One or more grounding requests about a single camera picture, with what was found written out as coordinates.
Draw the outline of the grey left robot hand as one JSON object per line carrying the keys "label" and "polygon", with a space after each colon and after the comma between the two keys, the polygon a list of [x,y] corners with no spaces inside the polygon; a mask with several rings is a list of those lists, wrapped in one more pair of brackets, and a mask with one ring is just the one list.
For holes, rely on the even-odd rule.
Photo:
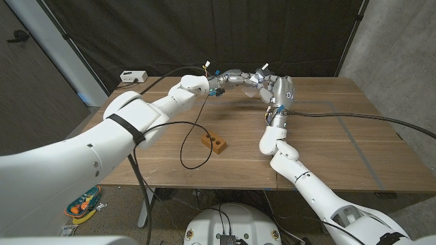
{"label": "grey left robot hand", "polygon": [[258,70],[255,73],[245,73],[239,69],[227,70],[221,74],[215,74],[208,78],[209,95],[220,97],[226,91],[242,86],[243,92],[248,97],[253,97],[258,91],[258,85],[264,78]]}

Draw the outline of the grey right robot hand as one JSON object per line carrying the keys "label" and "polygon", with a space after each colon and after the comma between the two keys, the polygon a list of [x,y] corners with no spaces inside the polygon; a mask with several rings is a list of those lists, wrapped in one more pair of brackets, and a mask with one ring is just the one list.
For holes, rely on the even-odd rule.
{"label": "grey right robot hand", "polygon": [[259,94],[268,104],[265,113],[266,125],[285,129],[287,116],[294,100],[294,84],[290,76],[269,75],[259,84]]}

